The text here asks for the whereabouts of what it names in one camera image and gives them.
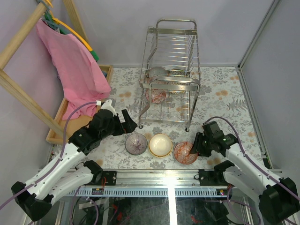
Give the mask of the orange red patterned bowl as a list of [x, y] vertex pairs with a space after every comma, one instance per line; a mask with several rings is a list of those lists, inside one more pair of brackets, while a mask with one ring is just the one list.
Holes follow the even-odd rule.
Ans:
[[190, 151], [193, 144], [190, 142], [180, 142], [174, 149], [174, 156], [176, 160], [183, 165], [190, 165], [197, 160], [198, 155], [191, 154]]

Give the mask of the cream bowl orange rim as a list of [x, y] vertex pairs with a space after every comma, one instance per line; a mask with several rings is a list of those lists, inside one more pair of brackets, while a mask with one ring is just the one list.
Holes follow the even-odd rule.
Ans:
[[153, 156], [163, 158], [171, 154], [173, 143], [167, 135], [156, 134], [149, 141], [149, 150]]

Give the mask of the red diamond patterned bowl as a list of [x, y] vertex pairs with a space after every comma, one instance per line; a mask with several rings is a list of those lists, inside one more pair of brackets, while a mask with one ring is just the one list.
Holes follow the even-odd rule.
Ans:
[[166, 99], [166, 92], [163, 90], [152, 90], [151, 91], [151, 102], [159, 104]]

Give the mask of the blue patterned bowl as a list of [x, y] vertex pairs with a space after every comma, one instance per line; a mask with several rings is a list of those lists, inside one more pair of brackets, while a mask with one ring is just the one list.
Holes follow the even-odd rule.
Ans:
[[173, 68], [168, 73], [169, 76], [173, 77], [187, 77], [187, 73], [185, 70], [182, 70], [180, 68]]

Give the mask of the brown patterned bowl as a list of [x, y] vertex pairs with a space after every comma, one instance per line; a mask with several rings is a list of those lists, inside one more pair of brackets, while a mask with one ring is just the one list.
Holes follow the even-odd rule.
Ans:
[[185, 90], [181, 88], [181, 86], [185, 86], [185, 83], [181, 82], [170, 82], [169, 85], [175, 86], [174, 90], [169, 89], [168, 91], [172, 94], [181, 94], [184, 93]]

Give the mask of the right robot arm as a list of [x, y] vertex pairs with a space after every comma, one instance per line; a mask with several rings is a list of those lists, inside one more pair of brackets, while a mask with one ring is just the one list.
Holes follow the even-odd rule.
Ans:
[[300, 210], [297, 187], [290, 178], [281, 178], [260, 164], [241, 143], [235, 131], [225, 135], [215, 121], [203, 125], [196, 133], [190, 153], [209, 157], [220, 153], [226, 160], [208, 171], [200, 169], [202, 186], [233, 185], [258, 204], [261, 215], [277, 224]]

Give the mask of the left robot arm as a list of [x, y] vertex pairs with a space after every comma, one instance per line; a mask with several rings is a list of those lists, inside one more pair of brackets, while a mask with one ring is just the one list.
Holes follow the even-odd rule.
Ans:
[[43, 218], [63, 196], [86, 184], [99, 185], [103, 181], [103, 169], [89, 160], [76, 172], [65, 173], [84, 159], [108, 136], [134, 132], [137, 124], [126, 109], [122, 110], [124, 122], [118, 114], [101, 108], [92, 120], [69, 138], [65, 148], [38, 174], [25, 183], [17, 181], [12, 187], [16, 203], [33, 221]]

